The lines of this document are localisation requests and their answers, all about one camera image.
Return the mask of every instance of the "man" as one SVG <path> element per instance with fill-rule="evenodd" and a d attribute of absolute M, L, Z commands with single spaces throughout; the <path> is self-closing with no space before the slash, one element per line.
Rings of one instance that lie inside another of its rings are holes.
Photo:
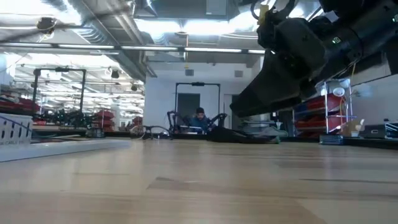
<path fill-rule="evenodd" d="M 205 110 L 203 108 L 198 108 L 195 116 L 190 120 L 190 124 L 193 127 L 202 128 L 204 132 L 208 132 L 208 124 L 210 119 L 205 115 Z"/>

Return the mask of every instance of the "blue shirt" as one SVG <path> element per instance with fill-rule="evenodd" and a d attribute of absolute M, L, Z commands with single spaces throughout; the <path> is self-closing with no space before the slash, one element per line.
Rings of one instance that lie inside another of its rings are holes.
<path fill-rule="evenodd" d="M 203 119 L 201 119 L 201 120 L 199 120 L 195 116 L 195 117 L 191 118 L 190 124 L 192 127 L 202 128 L 202 130 L 204 130 L 204 132 L 207 132 L 209 121 L 210 121 L 210 119 L 208 119 L 206 116 L 203 117 Z"/>

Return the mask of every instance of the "black case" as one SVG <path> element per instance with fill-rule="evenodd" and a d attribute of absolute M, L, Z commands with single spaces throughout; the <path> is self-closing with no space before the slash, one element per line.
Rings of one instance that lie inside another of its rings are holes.
<path fill-rule="evenodd" d="M 365 130 L 361 133 L 361 136 L 371 139 L 398 138 L 398 123 L 366 125 Z"/>

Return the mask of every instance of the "metal rack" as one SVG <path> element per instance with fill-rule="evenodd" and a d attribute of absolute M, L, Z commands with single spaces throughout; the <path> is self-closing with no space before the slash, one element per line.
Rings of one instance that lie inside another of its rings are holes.
<path fill-rule="evenodd" d="M 337 128 L 333 128 L 331 129 L 331 127 L 329 127 L 329 119 L 330 118 L 345 118 L 346 122 L 352 121 L 353 119 L 356 118 L 356 116 L 353 115 L 353 102 L 352 102 L 352 88 L 351 85 L 348 88 L 348 91 L 346 91 L 345 97 L 347 99 L 347 101 L 345 102 L 345 115 L 335 115 L 335 114 L 330 114 L 333 110 L 340 108 L 329 108 L 328 107 L 328 94 L 329 94 L 329 86 L 328 83 L 331 81 L 343 81 L 343 80 L 328 80 L 326 82 L 323 83 L 323 89 L 325 91 L 325 107 L 323 108 L 317 108 L 317 109 L 313 109 L 313 110 L 306 110 L 306 111 L 300 111 L 298 113 L 295 112 L 294 108 L 292 110 L 292 116 L 293 116 L 293 123 L 295 124 L 296 120 L 295 117 L 298 114 L 317 114 L 317 113 L 325 113 L 325 126 L 324 127 L 307 127 L 307 128 L 297 128 L 296 125 L 294 125 L 294 136 L 296 136 L 297 131 L 316 131 L 319 132 L 321 130 L 325 130 L 326 133 L 330 133 L 335 131 L 336 129 L 339 128 L 343 128 L 343 127 L 337 127 Z"/>

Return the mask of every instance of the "dark hair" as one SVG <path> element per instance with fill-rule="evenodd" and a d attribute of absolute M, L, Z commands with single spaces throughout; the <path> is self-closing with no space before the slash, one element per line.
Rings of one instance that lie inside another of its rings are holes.
<path fill-rule="evenodd" d="M 198 108 L 198 109 L 197 109 L 197 114 L 198 114 L 198 113 L 205 113 L 205 110 L 204 110 L 203 108 Z"/>

